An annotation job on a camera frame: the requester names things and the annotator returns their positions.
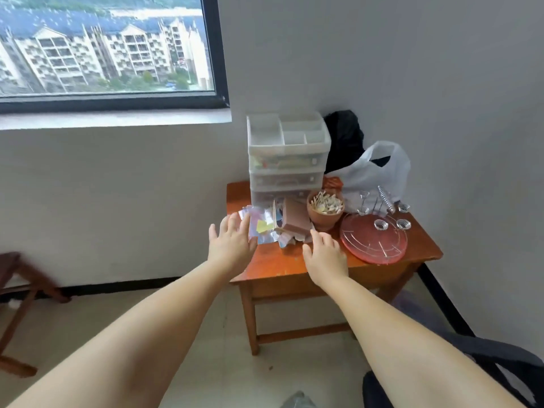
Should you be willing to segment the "black framed window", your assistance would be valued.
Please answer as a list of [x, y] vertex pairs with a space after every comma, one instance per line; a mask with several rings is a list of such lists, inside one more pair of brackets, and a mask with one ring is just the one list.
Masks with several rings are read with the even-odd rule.
[[218, 0], [0, 0], [0, 115], [228, 108]]

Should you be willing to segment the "person's right forearm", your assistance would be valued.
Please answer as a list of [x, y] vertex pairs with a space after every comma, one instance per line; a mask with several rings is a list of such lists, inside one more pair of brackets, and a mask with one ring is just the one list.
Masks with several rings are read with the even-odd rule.
[[440, 336], [348, 276], [322, 283], [394, 408], [525, 408]]

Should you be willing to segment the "black bag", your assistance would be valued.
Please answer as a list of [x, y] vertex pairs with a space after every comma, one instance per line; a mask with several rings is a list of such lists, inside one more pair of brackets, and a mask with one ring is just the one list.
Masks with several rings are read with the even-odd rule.
[[334, 111], [324, 117], [331, 138], [325, 174], [356, 162], [364, 153], [364, 133], [351, 110]]

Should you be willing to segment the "person's left forearm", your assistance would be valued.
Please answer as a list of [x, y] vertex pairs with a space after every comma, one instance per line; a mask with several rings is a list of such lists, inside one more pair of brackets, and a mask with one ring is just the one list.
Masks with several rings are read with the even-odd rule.
[[7, 408], [158, 408], [211, 304], [245, 268], [205, 261], [121, 315]]

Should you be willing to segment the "bunch of wooden sticks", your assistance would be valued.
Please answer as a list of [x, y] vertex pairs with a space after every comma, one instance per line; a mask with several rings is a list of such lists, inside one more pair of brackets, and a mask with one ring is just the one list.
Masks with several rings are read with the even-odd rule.
[[344, 202], [334, 193], [321, 190], [309, 199], [311, 209], [323, 215], [336, 215], [344, 211]]

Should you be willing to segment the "white plastic bag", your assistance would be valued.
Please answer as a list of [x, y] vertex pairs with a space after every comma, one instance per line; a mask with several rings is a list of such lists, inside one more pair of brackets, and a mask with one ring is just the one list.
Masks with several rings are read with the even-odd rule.
[[398, 143], [377, 141], [356, 162], [325, 176], [337, 176], [342, 180], [344, 186], [341, 194], [348, 214], [357, 214], [361, 203], [360, 192], [368, 191], [370, 195], [365, 204], [371, 210], [370, 214], [385, 216], [390, 213], [386, 212], [377, 186], [382, 186], [389, 193], [397, 209], [397, 203], [403, 198], [410, 170], [411, 161]]

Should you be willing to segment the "person's left hand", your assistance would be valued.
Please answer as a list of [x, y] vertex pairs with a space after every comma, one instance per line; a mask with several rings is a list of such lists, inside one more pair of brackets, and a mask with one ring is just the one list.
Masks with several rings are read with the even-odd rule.
[[239, 219], [239, 232], [234, 237], [228, 235], [228, 218], [221, 220], [218, 233], [218, 241], [209, 249], [206, 263], [217, 271], [221, 277], [229, 282], [243, 273], [248, 267], [253, 256], [248, 255], [248, 228], [250, 217]]

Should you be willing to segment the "brown pink paper box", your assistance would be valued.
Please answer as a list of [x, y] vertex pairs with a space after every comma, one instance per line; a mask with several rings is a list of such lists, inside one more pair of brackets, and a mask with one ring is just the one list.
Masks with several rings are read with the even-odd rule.
[[279, 202], [274, 201], [272, 213], [273, 230], [281, 248], [286, 248], [297, 242], [310, 241], [311, 230], [314, 229], [314, 226], [309, 219], [304, 203], [292, 198], [284, 198]]

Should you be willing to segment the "black baseboard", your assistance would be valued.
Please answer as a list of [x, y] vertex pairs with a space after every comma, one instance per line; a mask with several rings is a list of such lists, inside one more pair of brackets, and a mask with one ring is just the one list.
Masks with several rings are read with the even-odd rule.
[[417, 273], [452, 329], [457, 334], [475, 337], [473, 330], [459, 313], [428, 266], [426, 264], [422, 264], [418, 268]]
[[[180, 277], [166, 277], [147, 280], [133, 280], [112, 283], [87, 284], [81, 286], [69, 286], [59, 288], [63, 296], [85, 296], [99, 294], [113, 294], [121, 292], [132, 292], [136, 290], [160, 289], [178, 280]], [[0, 294], [0, 303], [8, 303], [11, 300], [22, 301], [29, 293], [29, 289], [16, 290]]]

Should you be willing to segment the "white plastic drawer organizer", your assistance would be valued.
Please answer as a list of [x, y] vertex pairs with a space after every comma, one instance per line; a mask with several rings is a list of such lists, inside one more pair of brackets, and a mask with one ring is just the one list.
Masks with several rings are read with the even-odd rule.
[[331, 137], [320, 113], [248, 114], [246, 123], [252, 205], [304, 201], [322, 188]]

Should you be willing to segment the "dark wooden chair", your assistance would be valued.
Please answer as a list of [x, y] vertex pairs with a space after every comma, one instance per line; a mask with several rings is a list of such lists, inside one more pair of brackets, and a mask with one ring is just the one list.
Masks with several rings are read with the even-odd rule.
[[25, 298], [16, 310], [11, 321], [4, 330], [0, 330], [0, 370], [20, 378], [33, 377], [37, 368], [24, 364], [4, 354], [23, 318], [39, 292], [43, 292], [58, 303], [68, 303], [69, 296], [64, 295], [56, 283], [37, 267], [23, 258], [19, 252], [0, 254], [0, 296], [3, 294], [23, 292]]

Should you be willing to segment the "black office chair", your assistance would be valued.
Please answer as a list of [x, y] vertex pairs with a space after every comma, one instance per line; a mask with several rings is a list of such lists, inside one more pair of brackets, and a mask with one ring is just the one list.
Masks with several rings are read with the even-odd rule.
[[512, 344], [447, 329], [439, 314], [402, 291], [392, 307], [470, 358], [526, 408], [544, 408], [544, 360]]

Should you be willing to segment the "grey shoe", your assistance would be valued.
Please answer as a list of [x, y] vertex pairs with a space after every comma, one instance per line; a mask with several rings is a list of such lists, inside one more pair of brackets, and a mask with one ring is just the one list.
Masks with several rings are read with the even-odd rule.
[[308, 395], [297, 391], [288, 397], [280, 408], [317, 408], [317, 406]]

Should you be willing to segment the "terracotta pot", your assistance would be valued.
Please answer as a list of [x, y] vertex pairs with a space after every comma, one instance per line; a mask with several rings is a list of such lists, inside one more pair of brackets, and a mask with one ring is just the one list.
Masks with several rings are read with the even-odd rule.
[[327, 192], [336, 194], [344, 202], [344, 211], [342, 213], [339, 213], [339, 214], [336, 214], [336, 215], [319, 214], [319, 213], [313, 211], [311, 209], [310, 205], [309, 205], [310, 197], [315, 196], [315, 194], [317, 192], [319, 192], [319, 191], [321, 191], [321, 190], [316, 190], [316, 191], [313, 191], [313, 192], [309, 193], [309, 195], [307, 197], [307, 211], [308, 211], [309, 219], [312, 222], [312, 224], [314, 225], [315, 229], [317, 231], [319, 231], [319, 232], [328, 232], [328, 231], [330, 231], [331, 229], [334, 228], [336, 223], [341, 219], [341, 217], [345, 213], [345, 202], [344, 202], [344, 198], [343, 198], [343, 195], [341, 194], [341, 192], [335, 193], [335, 192], [331, 192], [331, 191], [326, 190]]

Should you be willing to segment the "small orange wooden table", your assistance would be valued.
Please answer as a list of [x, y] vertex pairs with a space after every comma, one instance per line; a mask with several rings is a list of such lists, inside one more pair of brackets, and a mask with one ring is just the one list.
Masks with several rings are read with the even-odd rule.
[[[406, 253], [399, 262], [393, 264], [365, 263], [341, 242], [338, 225], [332, 231], [332, 237], [339, 241], [341, 249], [347, 255], [350, 276], [365, 288], [377, 289], [378, 297], [385, 302], [391, 302], [423, 264], [443, 257], [439, 246], [411, 213], [396, 214], [394, 217], [408, 219], [412, 226], [407, 231]], [[302, 243], [286, 248], [280, 248], [278, 244], [259, 245], [247, 269], [231, 281], [239, 287], [248, 342], [253, 356], [259, 354], [260, 345], [350, 331], [349, 324], [343, 322], [258, 334], [255, 313], [257, 304], [310, 299], [325, 295], [311, 281], [306, 271], [302, 246]]]

